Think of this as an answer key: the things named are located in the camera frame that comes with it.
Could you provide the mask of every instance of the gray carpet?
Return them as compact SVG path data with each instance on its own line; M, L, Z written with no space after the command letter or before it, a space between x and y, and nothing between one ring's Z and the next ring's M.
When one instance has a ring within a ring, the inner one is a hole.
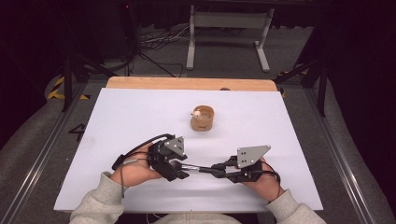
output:
M220 31L203 31L197 36L195 65L192 71L183 70L183 77L274 78L280 71L290 70L311 29L270 30L264 46L272 71L263 73L252 47L256 31L246 30L231 36ZM163 49L145 52L158 63L186 63L188 41L179 40ZM177 65L164 65L178 75ZM132 76L163 76L165 72L152 63L136 57ZM293 78L284 85L284 98L290 119L307 159L324 210L318 214L328 223L360 223L346 188L332 160L329 147L310 107L304 90ZM87 124L99 90L106 85L103 79L92 79L84 94L90 100L78 100L66 122L45 170L23 207L17 223L67 223L69 215L52 210L74 154L78 148L77 134L68 133L80 123ZM44 146L53 125L61 113L63 101L51 99L35 113L0 151L0 217L7 211L26 173ZM395 223L386 198L376 184L351 140L338 105L329 86L326 115L335 141L344 150L346 159L361 187L377 223ZM261 223L273 223L271 214L260 214Z

